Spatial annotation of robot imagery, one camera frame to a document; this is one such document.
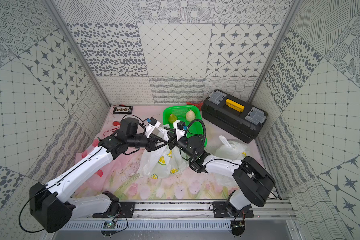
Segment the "green plastic basket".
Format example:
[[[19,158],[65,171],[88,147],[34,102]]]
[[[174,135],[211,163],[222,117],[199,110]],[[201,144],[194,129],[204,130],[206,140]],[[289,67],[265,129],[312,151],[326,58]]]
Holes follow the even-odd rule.
[[[194,111],[196,114],[196,119],[193,120],[195,121],[193,124],[191,124],[191,122],[188,122],[186,120],[186,113],[190,110]],[[204,146],[205,147],[207,146],[208,141],[207,141],[206,127],[202,121],[200,110],[197,107],[184,105],[184,106],[174,106],[174,107],[166,108],[163,111],[163,125],[169,125],[169,128],[175,129],[173,124],[170,124],[168,122],[168,117],[170,114],[175,114],[178,120],[186,123],[186,126],[188,127],[188,131],[186,134],[187,138],[193,135],[202,135],[205,139]]]

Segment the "pink plastic bag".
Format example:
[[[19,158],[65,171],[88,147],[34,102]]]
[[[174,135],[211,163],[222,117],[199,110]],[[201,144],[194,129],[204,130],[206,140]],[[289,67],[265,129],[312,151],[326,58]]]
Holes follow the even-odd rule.
[[[106,124],[84,152],[76,153],[75,163],[81,166],[78,168],[79,172],[73,173],[73,175],[85,179],[84,183],[79,187],[80,189],[90,188],[98,192],[105,191],[106,181],[109,180],[111,174],[116,169],[122,169],[126,164],[128,159],[126,155],[121,154],[120,157],[114,159],[106,148],[98,146],[101,139],[112,137],[120,127],[121,123],[118,121]]]

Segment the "white plastic bag lemon print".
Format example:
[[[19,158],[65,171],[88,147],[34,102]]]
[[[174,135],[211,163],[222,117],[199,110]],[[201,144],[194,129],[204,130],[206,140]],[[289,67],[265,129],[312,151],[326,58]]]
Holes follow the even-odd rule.
[[[247,144],[237,141],[229,141],[224,136],[219,136],[222,146],[215,151],[215,156],[229,160],[243,160],[251,155],[251,150]]]

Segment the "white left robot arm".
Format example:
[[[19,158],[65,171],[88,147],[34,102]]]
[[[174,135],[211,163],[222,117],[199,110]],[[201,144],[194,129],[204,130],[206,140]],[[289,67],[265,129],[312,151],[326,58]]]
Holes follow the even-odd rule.
[[[144,122],[135,118],[121,120],[120,128],[100,141],[88,156],[45,185],[36,183],[31,187],[30,214],[48,233],[60,230],[76,218],[119,215],[120,200],[109,191],[85,198],[72,198],[72,195],[102,167],[127,155],[129,148],[151,152],[166,146],[168,142],[153,133],[160,125],[154,118]]]

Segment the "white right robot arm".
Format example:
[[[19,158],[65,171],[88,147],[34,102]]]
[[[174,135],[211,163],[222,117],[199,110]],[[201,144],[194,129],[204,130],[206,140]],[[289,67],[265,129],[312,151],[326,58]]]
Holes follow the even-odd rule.
[[[195,135],[188,138],[186,130],[165,130],[169,137],[169,148],[178,148],[180,154],[188,156],[186,161],[194,172],[220,174],[234,179],[239,190],[233,191],[226,200],[226,209],[230,216],[238,216],[249,205],[264,207],[272,194],[275,179],[254,158],[219,158],[205,151],[204,137]]]

